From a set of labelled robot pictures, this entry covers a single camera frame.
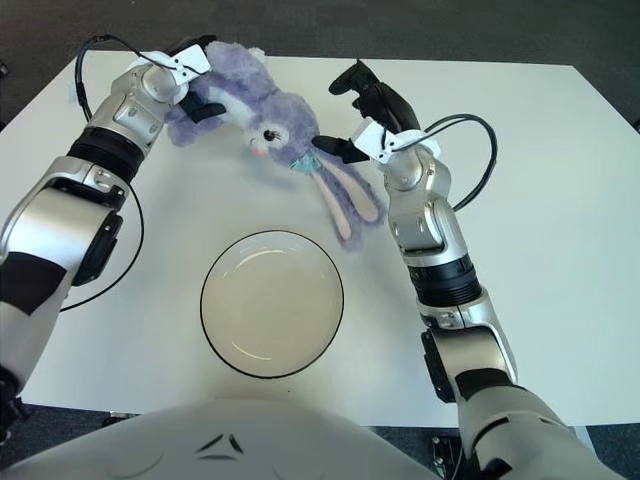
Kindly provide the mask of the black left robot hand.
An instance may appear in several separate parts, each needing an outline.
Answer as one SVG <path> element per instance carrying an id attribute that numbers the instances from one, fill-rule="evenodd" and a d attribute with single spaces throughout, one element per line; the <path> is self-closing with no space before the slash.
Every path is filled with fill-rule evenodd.
<path id="1" fill-rule="evenodd" d="M 224 106 L 205 101 L 191 87 L 192 82 L 212 72 L 206 47 L 216 39 L 217 36 L 213 34 L 186 37 L 164 50 L 169 57 L 169 65 L 173 68 L 172 75 L 180 88 L 181 99 L 178 105 L 195 124 L 226 112 Z"/>

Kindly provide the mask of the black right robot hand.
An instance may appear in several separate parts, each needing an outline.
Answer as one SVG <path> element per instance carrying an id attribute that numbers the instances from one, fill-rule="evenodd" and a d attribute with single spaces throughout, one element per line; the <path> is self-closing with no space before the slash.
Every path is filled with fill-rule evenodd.
<path id="1" fill-rule="evenodd" d="M 352 107 L 363 118 L 370 117 L 393 134 L 418 130 L 418 119 L 411 105 L 394 89 L 380 81 L 361 60 L 341 73 L 328 87 L 332 95 L 355 91 L 358 97 Z M 368 157 L 351 140 L 317 135 L 311 143 L 326 154 L 338 157 L 344 164 L 363 162 Z"/>

